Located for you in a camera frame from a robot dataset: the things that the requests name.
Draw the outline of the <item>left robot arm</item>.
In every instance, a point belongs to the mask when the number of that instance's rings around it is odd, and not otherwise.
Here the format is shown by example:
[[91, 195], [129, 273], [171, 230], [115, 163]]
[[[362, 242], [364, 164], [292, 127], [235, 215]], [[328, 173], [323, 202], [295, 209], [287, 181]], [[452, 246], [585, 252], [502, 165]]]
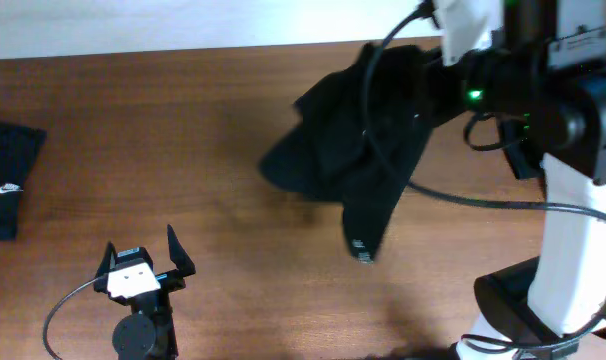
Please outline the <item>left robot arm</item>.
[[195, 264], [167, 227], [170, 261], [175, 268], [160, 274], [144, 247], [118, 252], [108, 243], [96, 271], [93, 289], [131, 310], [115, 326], [112, 346], [119, 360], [174, 360], [178, 346], [170, 294], [186, 287]]

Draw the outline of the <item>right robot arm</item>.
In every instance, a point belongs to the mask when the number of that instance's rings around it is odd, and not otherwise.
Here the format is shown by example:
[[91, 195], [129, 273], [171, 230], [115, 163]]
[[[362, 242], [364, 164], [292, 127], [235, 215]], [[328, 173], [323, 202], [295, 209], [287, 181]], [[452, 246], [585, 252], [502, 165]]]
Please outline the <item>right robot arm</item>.
[[513, 116], [541, 152], [539, 256], [479, 277], [458, 359], [564, 359], [606, 339], [606, 1], [435, 1], [444, 64], [480, 117]]

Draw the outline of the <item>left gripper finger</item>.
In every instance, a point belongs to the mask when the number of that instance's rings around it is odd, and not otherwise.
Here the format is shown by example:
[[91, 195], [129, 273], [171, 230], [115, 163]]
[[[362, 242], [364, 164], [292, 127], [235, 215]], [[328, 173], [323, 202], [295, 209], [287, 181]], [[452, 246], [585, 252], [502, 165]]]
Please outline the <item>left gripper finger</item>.
[[112, 242], [108, 242], [104, 251], [104, 255], [96, 271], [95, 277], [100, 278], [108, 274], [115, 265], [117, 253]]
[[170, 224], [167, 225], [167, 237], [169, 257], [176, 266], [178, 273], [182, 277], [194, 275], [196, 273], [195, 264], [180, 244], [179, 239]]

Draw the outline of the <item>black t-shirt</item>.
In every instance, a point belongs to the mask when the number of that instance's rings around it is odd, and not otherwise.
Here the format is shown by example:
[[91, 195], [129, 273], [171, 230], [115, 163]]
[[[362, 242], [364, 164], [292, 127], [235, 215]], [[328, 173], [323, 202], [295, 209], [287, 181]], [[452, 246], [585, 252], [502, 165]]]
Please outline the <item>black t-shirt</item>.
[[416, 45], [383, 51], [360, 112], [363, 77], [375, 47], [331, 73], [293, 104], [299, 123], [261, 159], [273, 186], [314, 202], [341, 204], [350, 255], [375, 261], [391, 216], [433, 132], [414, 93], [426, 54]]

